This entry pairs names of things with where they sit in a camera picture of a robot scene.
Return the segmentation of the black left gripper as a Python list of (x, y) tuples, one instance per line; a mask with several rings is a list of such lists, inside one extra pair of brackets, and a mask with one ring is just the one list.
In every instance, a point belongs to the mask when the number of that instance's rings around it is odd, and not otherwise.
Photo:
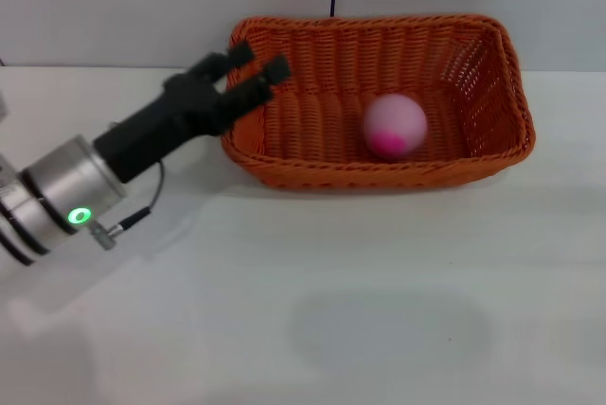
[(217, 136), (238, 119), (274, 97), (273, 89), (291, 76), (278, 55), (254, 76), (223, 94), (214, 84), (251, 62), (247, 42), (225, 53), (210, 53), (188, 73), (164, 83), (160, 95), (93, 141), (93, 147), (118, 180), (126, 184), (197, 136)]

